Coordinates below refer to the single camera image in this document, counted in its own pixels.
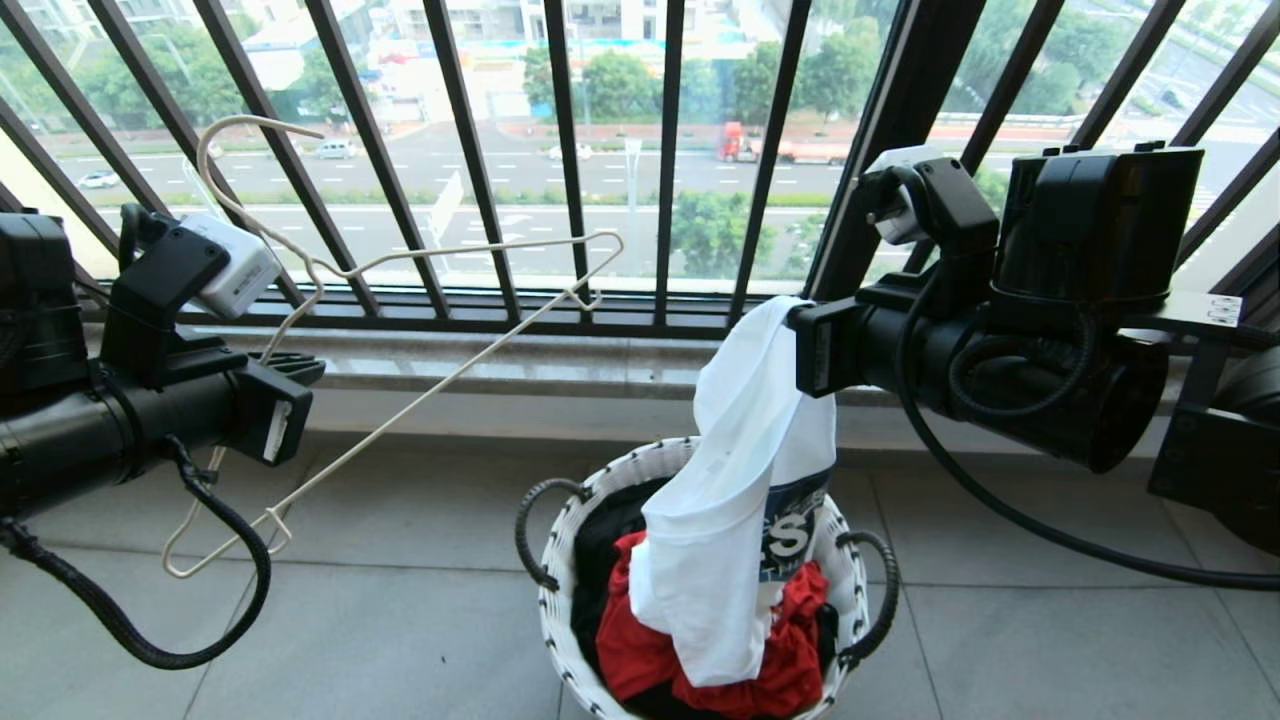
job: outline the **white hanger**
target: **white hanger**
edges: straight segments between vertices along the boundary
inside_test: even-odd
[[[284,498],[282,498],[275,505],[271,505],[270,507],[266,507],[262,511],[262,515],[260,515],[256,520],[253,520],[251,523],[251,525],[256,528],[262,521],[265,521],[268,519],[270,519],[273,523],[275,523],[275,527],[278,527],[280,529],[280,533],[284,536],[283,539],[278,544],[275,544],[274,547],[271,547],[269,550],[269,552],[271,555],[275,555],[276,552],[279,552],[280,550],[283,550],[284,546],[287,546],[291,539],[293,539],[293,532],[289,530],[288,525],[284,524],[284,520],[280,518],[280,514],[287,507],[289,507],[291,505],[293,505],[294,502],[297,502],[307,492],[310,492],[315,486],[320,484],[323,480],[325,480],[326,478],[329,478],[329,475],[334,474],[339,468],[342,468],[348,461],[351,461],[351,459],[353,459],[356,455],[358,455],[361,451],[364,451],[366,447],[369,447],[374,441],[376,441],[379,437],[381,437],[401,418],[403,418],[404,415],[412,413],[413,409],[416,409],[419,405],[421,405],[426,398],[429,398],[433,395],[435,395],[435,393],[443,391],[444,388],[447,388],[449,384],[453,383],[453,380],[458,379],[458,377],[461,377],[463,373],[466,373],[467,370],[470,370],[476,363],[480,363],[481,360],[484,360],[485,357],[488,357],[489,355],[492,355],[493,352],[495,352],[503,345],[506,345],[507,342],[509,342],[513,337],[516,337],[517,334],[520,334],[521,332],[524,332],[526,328],[529,328],[529,325],[531,325],[534,322],[536,322],[539,318],[541,318],[544,314],[547,314],[549,310],[552,310],[552,307],[554,307],[556,305],[558,305],[561,301],[572,300],[582,310],[594,310],[595,307],[598,307],[600,305],[600,301],[603,300],[603,297],[599,293],[596,293],[596,297],[595,297],[594,301],[591,301],[591,302],[584,302],[582,299],[579,297],[577,292],[579,292],[579,290],[582,288],[584,284],[586,284],[586,282],[589,279],[591,279],[596,273],[599,273],[602,269],[604,269],[605,265],[608,265],[618,255],[621,255],[622,251],[623,251],[623,249],[626,247],[626,243],[622,241],[622,236],[620,236],[618,233],[616,233],[616,232],[608,232],[608,231],[602,231],[602,232],[596,232],[596,233],[593,233],[593,234],[589,234],[589,236],[585,236],[585,237],[573,237],[573,238],[563,238],[563,240],[531,241],[531,242],[504,242],[504,243],[499,243],[499,245],[488,245],[488,246],[483,246],[483,247],[458,247],[458,249],[415,250],[415,251],[406,251],[406,252],[393,252],[390,255],[384,255],[384,256],[381,256],[381,258],[379,258],[376,260],[365,263],[364,265],[360,265],[358,268],[355,268],[352,270],[342,270],[339,268],[334,268],[333,265],[330,265],[329,263],[326,263],[324,260],[319,260],[319,259],[314,258],[310,252],[307,252],[305,249],[302,249],[301,246],[298,246],[297,243],[294,243],[293,241],[291,241],[283,233],[280,233],[280,232],[278,232],[278,231],[268,227],[265,223],[262,223],[261,220],[259,220],[257,218],[255,218],[248,210],[246,210],[238,202],[232,201],[232,199],[228,197],[227,193],[224,193],[216,184],[214,184],[212,178],[210,176],[210,167],[209,167],[209,143],[212,141],[214,136],[218,132],[220,132],[220,131],[223,131],[223,129],[225,129],[225,128],[228,128],[230,126],[234,126],[234,124],[256,124],[256,126],[261,126],[261,127],[269,127],[269,128],[275,128],[275,129],[282,129],[282,131],[288,131],[288,132],[297,132],[297,133],[307,135],[307,136],[311,136],[311,137],[324,137],[324,136],[321,133],[311,131],[308,128],[303,128],[303,127],[289,124],[289,123],[283,123],[280,120],[273,120],[270,118],[260,118],[257,115],[230,115],[228,118],[223,118],[223,119],[218,120],[216,123],[211,124],[209,127],[209,129],[206,129],[205,133],[201,136],[200,145],[196,149],[196,164],[197,164],[197,167],[200,169],[200,177],[201,177],[201,179],[204,179],[205,186],[209,187],[209,190],[218,197],[219,201],[221,201],[225,206],[230,208],[236,214],[238,214],[244,220],[246,225],[248,225],[251,229],[255,229],[255,231],[260,232],[261,234],[264,234],[266,237],[270,237],[271,240],[278,241],[280,245],[283,245],[284,247],[287,247],[288,250],[293,251],[296,255],[298,255],[300,258],[302,258],[303,266],[305,266],[305,269],[307,272],[307,275],[310,275],[311,281],[315,283],[315,287],[316,287],[315,293],[311,297],[308,297],[305,302],[302,302],[302,305],[300,305],[297,309],[294,309],[293,313],[291,313],[289,316],[285,318],[283,323],[280,323],[280,327],[271,336],[270,341],[268,341],[266,348],[262,351],[262,359],[261,359],[262,363],[265,363],[271,356],[271,354],[275,352],[275,350],[279,346],[280,341],[284,338],[284,334],[289,331],[289,328],[293,327],[293,323],[296,323],[298,318],[301,318],[303,314],[306,314],[307,310],[310,310],[312,306],[315,306],[315,304],[319,302],[321,297],[324,297],[324,283],[320,282],[320,278],[316,274],[316,265],[319,265],[319,266],[329,270],[330,273],[333,273],[334,275],[337,275],[337,277],[339,277],[342,279],[349,279],[349,278],[361,275],[365,272],[367,272],[370,268],[374,268],[374,266],[380,265],[383,263],[387,263],[389,260],[402,260],[402,259],[408,259],[408,258],[430,258],[430,256],[435,256],[435,255],[458,255],[458,254],[462,254],[462,252],[492,252],[494,250],[512,250],[512,249],[518,249],[518,247],[544,247],[544,246],[552,246],[552,245],[576,245],[576,243],[589,242],[589,241],[595,240],[598,237],[612,237],[618,243],[617,249],[612,254],[609,254],[609,256],[605,258],[604,261],[602,261],[595,268],[593,268],[591,270],[589,270],[585,275],[582,275],[581,278],[579,278],[577,282],[575,282],[573,284],[571,284],[571,286],[566,287],[564,290],[562,290],[559,292],[559,295],[557,295],[549,302],[547,302],[545,305],[543,305],[541,307],[539,307],[538,310],[535,310],[534,313],[531,313],[527,318],[522,319],[520,322],[520,324],[517,324],[516,327],[511,328],[511,331],[508,331],[500,338],[498,338],[497,341],[494,341],[493,343],[490,343],[488,347],[485,347],[484,350],[481,350],[480,352],[477,352],[474,357],[471,357],[466,363],[458,365],[458,368],[456,370],[453,370],[447,377],[442,378],[438,383],[435,383],[434,386],[431,386],[430,389],[428,389],[426,392],[424,392],[422,395],[420,395],[416,400],[413,400],[412,402],[410,402],[403,410],[401,410],[396,415],[392,415],[390,419],[388,419],[385,423],[383,423],[381,425],[379,425],[374,432],[369,433],[369,436],[366,436],[362,441],[357,442],[351,450],[348,450],[347,452],[342,454],[342,456],[339,456],[337,460],[334,460],[333,462],[330,462],[323,470],[320,470],[319,473],[316,473],[315,475],[312,475],[307,482],[302,483],[297,489],[294,489],[289,495],[284,496]],[[214,448],[214,457],[210,461],[209,469],[210,470],[216,470],[218,466],[221,464],[221,460],[223,460],[223,457],[224,457],[225,454],[227,454],[227,448],[224,448],[224,447],[216,447],[216,448]],[[183,570],[183,569],[179,569],[179,568],[174,566],[173,559],[172,559],[173,548],[178,543],[178,541],[182,538],[182,536],[186,534],[187,529],[191,528],[191,524],[196,519],[196,515],[198,514],[198,511],[200,511],[200,503],[198,502],[193,502],[192,506],[191,506],[191,510],[187,512],[186,519],[183,519],[182,525],[173,533],[173,536],[169,538],[169,541],[165,542],[164,550],[161,552],[161,562],[164,565],[165,571],[169,573],[170,575],[175,577],[175,578],[179,578],[179,579],[191,578],[196,573],[198,573],[202,569],[205,569],[215,559],[218,559],[219,556],[221,556],[223,553],[225,553],[228,550],[230,550],[232,547],[234,547],[237,542],[239,542],[239,538],[237,538],[237,537],[233,536],[230,539],[228,539],[227,542],[224,542],[220,547],[218,547],[216,550],[214,550],[212,552],[210,552],[209,555],[206,555],[204,559],[201,559],[198,562],[196,562],[191,568],[187,568],[186,570]]]

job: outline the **red truck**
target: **red truck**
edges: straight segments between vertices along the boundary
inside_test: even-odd
[[[719,143],[716,146],[716,158],[727,163],[755,163],[760,159],[763,143],[751,140],[742,132],[742,123],[730,122],[721,128]],[[838,165],[845,161],[849,154],[849,145],[841,142],[792,142],[783,140],[778,143],[778,161],[781,163],[822,163]]]

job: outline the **tile floor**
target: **tile floor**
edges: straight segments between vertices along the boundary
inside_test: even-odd
[[[278,471],[233,460],[220,492],[253,512],[351,442],[314,438]],[[388,438],[288,515],[297,537],[259,623],[188,671],[133,661],[60,585],[4,556],[0,719],[585,720],[545,656],[511,521],[536,480],[585,477],[618,450]],[[1011,502],[1107,544],[1280,571],[1203,514],[1143,495],[1140,469],[1091,478],[1037,459],[977,464]],[[833,717],[1280,719],[1280,597],[1189,588],[1061,551],[918,457],[846,465],[832,493],[854,524],[888,536],[906,589],[888,641]],[[143,634],[191,650],[229,624],[252,571],[243,555],[187,582],[161,571],[156,550],[184,498],[165,470],[31,528],[115,593]],[[554,505],[534,514],[532,537]],[[221,537],[202,524],[182,547]]]

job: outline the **basket handle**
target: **basket handle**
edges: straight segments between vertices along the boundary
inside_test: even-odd
[[[893,550],[890,548],[888,543],[876,533],[858,530],[841,533],[840,537],[836,538],[837,546],[850,543],[867,543],[872,546],[872,548],[874,548],[884,561],[884,601],[881,603],[879,615],[876,616],[876,623],[872,624],[872,629],[868,630],[860,641],[846,647],[838,653],[840,664],[846,669],[852,670],[859,662],[865,660],[867,656],[874,652],[876,648],[884,642],[884,637],[888,635],[888,629],[893,624],[893,616],[897,615],[897,596],[902,587],[902,573],[899,570]],[[858,556],[856,550],[850,550],[850,552],[854,553],[854,557]]]
[[[573,480],[552,478],[534,486],[525,493],[525,498],[520,501],[520,511],[516,512],[516,552],[520,553],[520,561],[525,565],[525,570],[529,571],[529,575],[534,579],[534,582],[552,592],[556,592],[559,589],[559,580],[553,578],[550,573],[547,571],[545,565],[539,565],[538,561],[534,560],[534,553],[529,551],[529,528],[526,527],[529,524],[529,511],[532,510],[534,502],[539,496],[552,488],[571,492],[582,502],[591,498],[591,489],[582,487]]]

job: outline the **laundry basket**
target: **laundry basket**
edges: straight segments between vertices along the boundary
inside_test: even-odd
[[[673,477],[692,456],[698,442],[699,438],[689,437],[646,445],[609,462],[581,484],[564,479],[544,480],[530,489],[521,502],[516,516],[516,550],[525,569],[539,585],[538,607],[543,638],[561,680],[593,716],[640,717],[628,712],[609,694],[595,670],[582,657],[570,626],[577,578],[573,539],[586,518],[605,497],[626,487]],[[552,488],[566,491],[571,497],[552,525],[543,561],[539,564],[529,550],[525,525],[534,502]],[[817,527],[813,559],[829,583],[827,602],[840,614],[836,646],[842,650],[823,673],[822,700],[794,716],[803,720],[827,716],[854,667],[884,639],[897,611],[900,585],[897,562],[888,546],[872,533],[851,532],[829,496],[818,510]],[[869,621],[867,571],[854,547],[858,543],[870,544],[884,560],[884,602],[874,624]]]

